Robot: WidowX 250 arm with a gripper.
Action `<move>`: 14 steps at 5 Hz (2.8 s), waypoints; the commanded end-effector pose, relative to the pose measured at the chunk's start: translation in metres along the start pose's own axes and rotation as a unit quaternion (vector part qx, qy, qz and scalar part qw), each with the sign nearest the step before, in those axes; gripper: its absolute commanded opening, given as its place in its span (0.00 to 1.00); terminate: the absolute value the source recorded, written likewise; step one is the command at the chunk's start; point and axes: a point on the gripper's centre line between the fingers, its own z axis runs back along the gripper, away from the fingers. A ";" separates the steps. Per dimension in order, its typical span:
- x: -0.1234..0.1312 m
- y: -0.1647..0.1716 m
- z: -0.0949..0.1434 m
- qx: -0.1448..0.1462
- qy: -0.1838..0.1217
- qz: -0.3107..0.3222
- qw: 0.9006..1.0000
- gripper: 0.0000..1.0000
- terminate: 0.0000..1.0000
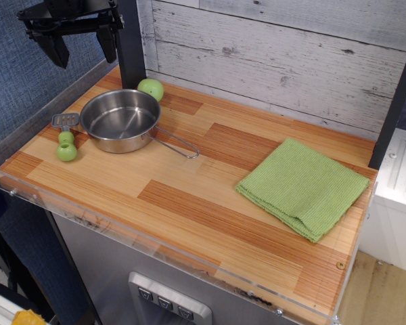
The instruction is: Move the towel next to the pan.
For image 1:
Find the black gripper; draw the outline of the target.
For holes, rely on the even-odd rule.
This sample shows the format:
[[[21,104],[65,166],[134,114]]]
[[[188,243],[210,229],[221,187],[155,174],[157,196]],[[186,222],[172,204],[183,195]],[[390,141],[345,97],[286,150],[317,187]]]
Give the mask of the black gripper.
[[[66,68],[69,51],[61,36],[96,32],[107,63],[116,60],[115,32],[124,27],[116,1],[42,1],[17,13],[30,37],[58,67]]]

